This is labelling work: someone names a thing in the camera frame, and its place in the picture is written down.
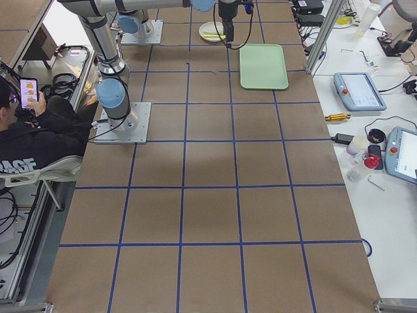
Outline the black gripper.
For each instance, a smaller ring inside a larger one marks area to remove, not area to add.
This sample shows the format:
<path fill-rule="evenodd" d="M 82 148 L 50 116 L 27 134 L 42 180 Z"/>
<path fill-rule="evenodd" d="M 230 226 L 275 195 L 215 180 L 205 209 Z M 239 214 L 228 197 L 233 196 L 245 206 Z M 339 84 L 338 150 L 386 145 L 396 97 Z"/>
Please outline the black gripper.
<path fill-rule="evenodd" d="M 218 14 L 222 19 L 223 33 L 225 35 L 226 42 L 234 41 L 234 25 L 233 19 L 238 14 L 238 6 L 240 1 L 238 0 L 220 0 L 218 1 Z"/>

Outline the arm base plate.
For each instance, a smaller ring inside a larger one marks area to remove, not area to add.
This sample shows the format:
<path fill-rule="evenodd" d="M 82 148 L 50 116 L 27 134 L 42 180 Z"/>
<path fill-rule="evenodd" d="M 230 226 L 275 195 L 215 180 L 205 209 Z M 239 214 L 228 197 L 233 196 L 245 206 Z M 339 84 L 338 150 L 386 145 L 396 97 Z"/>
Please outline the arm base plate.
<path fill-rule="evenodd" d="M 130 114 L 119 127 L 117 125 L 121 121 L 108 119 L 107 113 L 102 110 L 100 118 L 105 122 L 98 125 L 93 142 L 96 144 L 145 144 L 151 116 L 151 103 L 131 102 L 130 106 Z"/>
<path fill-rule="evenodd" d="M 163 20 L 147 20 L 140 23 L 135 18 L 122 17 L 119 21 L 123 35 L 122 45 L 160 44 L 162 38 Z"/>

